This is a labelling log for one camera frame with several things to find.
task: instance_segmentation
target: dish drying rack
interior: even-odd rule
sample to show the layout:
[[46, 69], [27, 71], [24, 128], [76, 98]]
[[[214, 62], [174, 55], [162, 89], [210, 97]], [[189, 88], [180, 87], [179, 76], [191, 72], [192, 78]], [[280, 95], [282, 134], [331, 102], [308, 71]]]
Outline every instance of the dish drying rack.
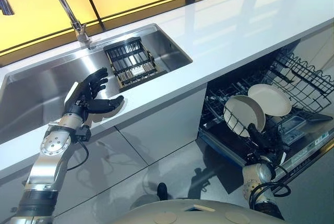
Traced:
[[[332, 119], [332, 117], [319, 114], [319, 112], [331, 104], [328, 95], [334, 91], [334, 80], [291, 52], [281, 50], [270, 67], [259, 68], [247, 77], [229, 83], [228, 86], [222, 85], [228, 83], [225, 80], [220, 82], [218, 86], [207, 89], [201, 115], [201, 127], [204, 129], [226, 122], [223, 114], [225, 110], [229, 110], [224, 107], [228, 99], [235, 95], [247, 95], [248, 89], [255, 84], [273, 85], [289, 97], [292, 104], [291, 112], [282, 117], [266, 115], [266, 126], [263, 131], [268, 136], [273, 136], [279, 132], [286, 145], [293, 144], [305, 135], [298, 129], [307, 120]], [[235, 124], [229, 126], [230, 129], [233, 131], [240, 124], [243, 131], [247, 131], [247, 126], [243, 125], [232, 112], [230, 113], [229, 121], [231, 119], [233, 121], [228, 121], [226, 124], [235, 122]], [[251, 138], [234, 135], [250, 149], [257, 148]]]
[[140, 37], [105, 46], [103, 50], [117, 78], [120, 92], [167, 73], [155, 64], [154, 57]]

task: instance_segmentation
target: stainless steel sink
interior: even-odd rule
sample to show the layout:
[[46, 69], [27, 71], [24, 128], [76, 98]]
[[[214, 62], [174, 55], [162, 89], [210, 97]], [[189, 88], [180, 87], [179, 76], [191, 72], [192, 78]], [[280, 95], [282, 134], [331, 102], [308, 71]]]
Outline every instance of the stainless steel sink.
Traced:
[[101, 67], [108, 69], [109, 81], [99, 97], [118, 94], [119, 86], [103, 47], [131, 37], [141, 37], [156, 64], [167, 72], [192, 62], [157, 25], [147, 25], [97, 42], [92, 50], [78, 49], [9, 73], [0, 89], [0, 144], [59, 119], [73, 82]]

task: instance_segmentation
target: white cabinet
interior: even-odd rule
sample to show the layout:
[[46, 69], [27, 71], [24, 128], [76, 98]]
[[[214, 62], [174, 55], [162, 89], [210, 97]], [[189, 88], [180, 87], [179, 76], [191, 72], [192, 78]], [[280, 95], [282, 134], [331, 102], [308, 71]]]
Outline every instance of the white cabinet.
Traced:
[[[54, 215], [58, 215], [126, 179], [147, 165], [124, 137], [111, 127], [91, 137], [87, 148], [89, 159], [79, 168], [68, 171], [59, 193]], [[85, 158], [83, 148], [75, 151], [68, 167]], [[0, 180], [0, 222], [13, 213], [21, 199], [30, 167]]]
[[116, 127], [145, 162], [152, 164], [197, 138], [205, 92], [206, 84]]

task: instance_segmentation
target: white plate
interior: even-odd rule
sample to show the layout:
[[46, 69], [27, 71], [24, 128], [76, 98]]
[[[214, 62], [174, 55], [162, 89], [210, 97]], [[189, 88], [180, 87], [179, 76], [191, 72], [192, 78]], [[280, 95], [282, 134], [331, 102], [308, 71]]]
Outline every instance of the white plate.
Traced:
[[254, 85], [248, 90], [248, 96], [262, 107], [264, 113], [271, 116], [285, 116], [292, 108], [285, 93], [271, 85]]
[[253, 123], [261, 132], [266, 124], [266, 116], [260, 105], [245, 95], [233, 96], [226, 102], [224, 120], [233, 132], [243, 137], [249, 137], [244, 126]]

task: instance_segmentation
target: countertop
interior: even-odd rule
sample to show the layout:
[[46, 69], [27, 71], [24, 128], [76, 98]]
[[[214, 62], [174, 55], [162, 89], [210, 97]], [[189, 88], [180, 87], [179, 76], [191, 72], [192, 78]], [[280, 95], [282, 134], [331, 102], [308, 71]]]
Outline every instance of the countertop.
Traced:
[[[122, 109], [93, 123], [92, 133], [315, 32], [333, 23], [333, 18], [334, 0], [204, 0], [93, 36], [93, 41], [106, 39], [156, 23], [193, 62], [121, 93], [125, 97]], [[74, 42], [0, 68], [0, 84], [10, 72], [79, 47]], [[42, 126], [0, 145], [0, 178], [34, 162], [46, 128]]]

